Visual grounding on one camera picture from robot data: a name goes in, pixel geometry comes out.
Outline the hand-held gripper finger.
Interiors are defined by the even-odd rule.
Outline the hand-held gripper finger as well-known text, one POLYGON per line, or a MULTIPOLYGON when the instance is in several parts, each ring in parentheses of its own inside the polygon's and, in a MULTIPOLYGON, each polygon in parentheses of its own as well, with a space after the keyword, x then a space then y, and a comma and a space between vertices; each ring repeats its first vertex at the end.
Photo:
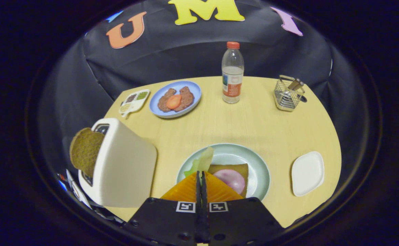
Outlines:
POLYGON ((149 197, 129 219, 124 230, 150 246, 195 246, 198 211, 201 211, 201 184, 196 174, 195 202, 149 197))
POLYGON ((210 246, 276 245, 285 229, 262 202, 251 197, 209 202, 206 175, 201 177, 201 242, 210 246))

